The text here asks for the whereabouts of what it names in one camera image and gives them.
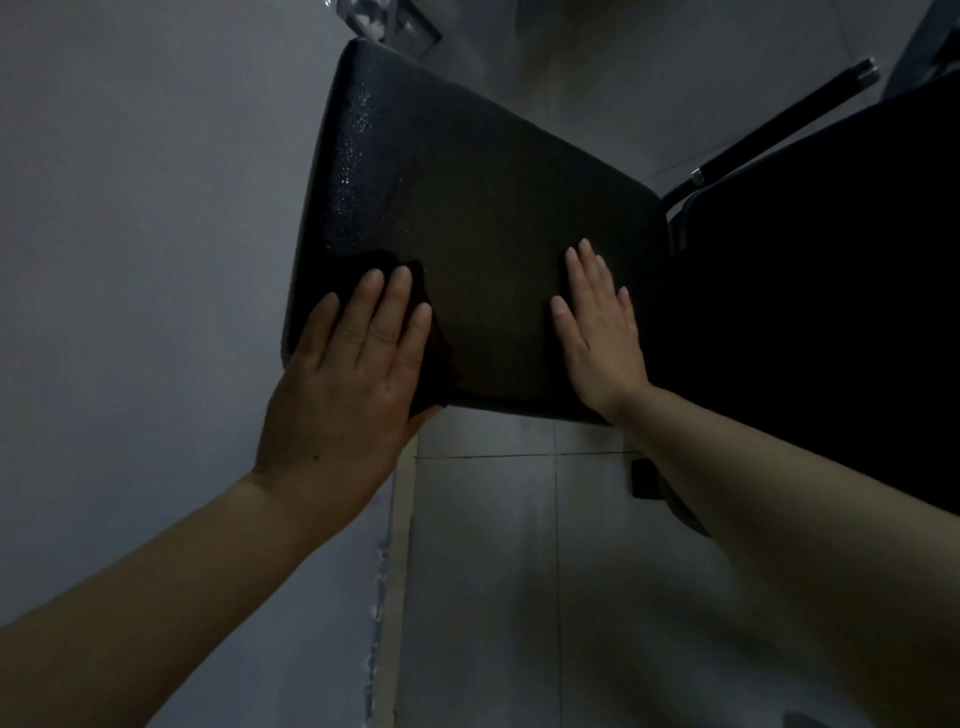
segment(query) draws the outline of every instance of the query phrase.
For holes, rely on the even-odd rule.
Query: white wall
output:
[[[349,37],[322,0],[0,5],[0,621],[250,467]],[[388,511],[155,724],[360,725]]]

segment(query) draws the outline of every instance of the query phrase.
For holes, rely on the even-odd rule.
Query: black cushion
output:
[[[419,260],[459,380],[454,404],[595,420],[566,378],[548,302],[588,237],[641,324],[665,280],[659,198],[609,165],[381,46],[352,42],[327,101],[284,349],[323,269],[383,250]]]

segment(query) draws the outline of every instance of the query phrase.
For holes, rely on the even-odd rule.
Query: left hand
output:
[[[327,294],[270,399],[251,476],[284,502],[311,547],[360,514],[440,410],[409,418],[431,318],[421,303],[400,336],[412,283],[410,269],[396,268],[377,306],[383,273],[369,271],[335,329],[337,296]]]

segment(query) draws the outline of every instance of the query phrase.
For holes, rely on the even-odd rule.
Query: chair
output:
[[[451,403],[598,422],[570,387],[547,308],[565,288],[563,251],[587,237],[631,291],[655,383],[957,512],[947,339],[960,74],[733,172],[874,76],[849,69],[662,200],[352,42],[317,144],[284,360],[323,293],[318,271],[385,250],[422,262],[460,375]]]

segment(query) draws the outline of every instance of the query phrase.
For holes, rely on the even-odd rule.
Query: floor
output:
[[[516,0],[423,0],[428,65],[659,193],[854,61],[888,72],[927,6],[529,1],[518,36]],[[458,408],[424,428],[397,725],[869,725],[771,596],[630,497],[631,450]]]

